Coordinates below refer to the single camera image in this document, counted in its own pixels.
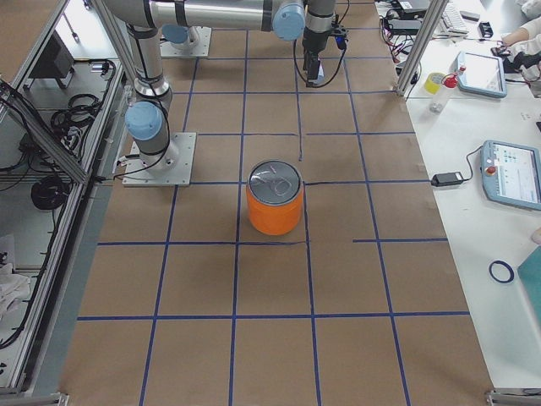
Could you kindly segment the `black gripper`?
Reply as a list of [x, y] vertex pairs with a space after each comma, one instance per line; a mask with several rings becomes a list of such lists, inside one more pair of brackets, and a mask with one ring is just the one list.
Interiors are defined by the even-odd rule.
[[307, 70], [307, 86], [320, 83], [320, 53], [325, 50], [331, 31], [316, 32], [310, 28], [303, 31], [303, 70]]

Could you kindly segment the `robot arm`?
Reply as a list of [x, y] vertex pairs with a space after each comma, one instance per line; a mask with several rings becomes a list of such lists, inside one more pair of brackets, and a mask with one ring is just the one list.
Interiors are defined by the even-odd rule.
[[107, 9], [126, 25], [134, 61], [136, 103], [126, 126], [139, 148], [143, 168], [156, 170], [171, 143], [168, 111], [172, 93], [164, 78], [160, 35], [149, 1], [106, 1]]
[[151, 27], [179, 25], [272, 32], [283, 41], [302, 40], [303, 66], [296, 67], [309, 88], [327, 86], [320, 53], [332, 37], [344, 58], [347, 29], [334, 1], [145, 1], [143, 22]]

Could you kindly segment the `person's hand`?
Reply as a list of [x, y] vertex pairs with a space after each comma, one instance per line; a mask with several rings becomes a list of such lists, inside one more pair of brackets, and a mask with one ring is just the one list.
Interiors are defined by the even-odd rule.
[[528, 39], [529, 39], [528, 31], [523, 28], [519, 28], [509, 34], [506, 34], [505, 36], [502, 36], [501, 38], [502, 43], [506, 47], [509, 47], [520, 41], [526, 41]]

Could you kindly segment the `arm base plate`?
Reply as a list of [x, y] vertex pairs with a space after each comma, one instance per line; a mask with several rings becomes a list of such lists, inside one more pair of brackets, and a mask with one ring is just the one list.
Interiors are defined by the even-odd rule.
[[157, 163], [160, 155], [140, 155], [133, 141], [131, 154], [138, 155], [128, 160], [122, 183], [126, 187], [189, 186], [196, 146], [196, 133], [173, 133], [166, 155]]
[[161, 56], [163, 58], [207, 58], [212, 29], [203, 26], [161, 27]]

